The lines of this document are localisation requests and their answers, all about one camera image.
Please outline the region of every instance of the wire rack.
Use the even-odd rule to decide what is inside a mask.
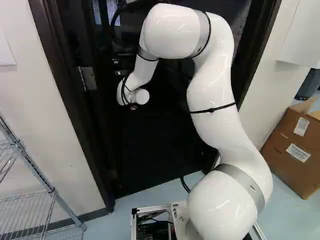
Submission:
[[[55,199],[46,190],[0,199],[0,240],[45,239]]]
[[[16,144],[10,141],[0,141],[0,183],[3,181],[20,153]]]
[[[45,240],[83,240],[84,232],[77,225],[62,227],[46,233]],[[22,237],[21,240],[40,240],[41,235]]]
[[[45,189],[0,198],[0,240],[82,240],[86,225],[61,198],[0,114],[0,137],[1,133],[6,140],[0,140],[0,184],[19,157]],[[47,231],[55,202],[75,225]]]

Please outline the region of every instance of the white wall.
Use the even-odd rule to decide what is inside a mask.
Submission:
[[[0,112],[76,214],[104,208],[51,73],[28,0],[0,0],[0,28],[17,63],[0,66]],[[7,177],[0,184],[0,196],[40,188],[21,162]]]
[[[310,68],[276,61],[299,0],[282,0],[269,40],[239,110],[249,138],[260,149],[294,99]]]

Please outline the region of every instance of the cardboard box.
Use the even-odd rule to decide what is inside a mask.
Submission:
[[[317,98],[289,107],[262,148],[271,171],[303,199],[320,188],[320,111]]]

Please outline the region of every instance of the white robotic arm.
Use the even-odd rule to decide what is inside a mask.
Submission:
[[[152,78],[159,58],[193,58],[196,73],[187,103],[197,133],[218,149],[221,162],[190,192],[190,219],[206,240],[244,238],[270,198],[273,182],[234,104],[234,39],[228,23],[212,13],[159,3],[143,23],[139,45],[134,71],[119,83],[118,103],[148,102],[149,93],[140,87]]]

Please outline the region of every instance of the label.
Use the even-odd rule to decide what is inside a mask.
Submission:
[[[291,143],[290,146],[286,149],[286,152],[303,163],[305,163],[305,161],[307,161],[311,156],[310,153],[303,151],[300,147],[293,143]]]
[[[307,131],[309,123],[310,122],[307,119],[300,117],[295,126],[295,129],[293,130],[293,133],[303,137]]]

